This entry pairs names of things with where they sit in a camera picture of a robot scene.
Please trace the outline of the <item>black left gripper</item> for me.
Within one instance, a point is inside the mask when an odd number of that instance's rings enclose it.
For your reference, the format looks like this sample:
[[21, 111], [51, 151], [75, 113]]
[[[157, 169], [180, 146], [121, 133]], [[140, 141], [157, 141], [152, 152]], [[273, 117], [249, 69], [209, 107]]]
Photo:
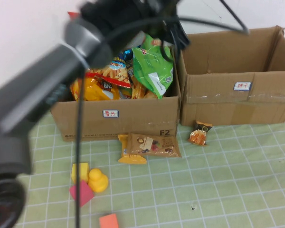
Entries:
[[178, 16], [170, 18], [172, 20], [161, 19], [153, 26], [153, 38], [168, 42], [177, 46], [179, 50], [184, 50], [190, 40], [186, 35]]

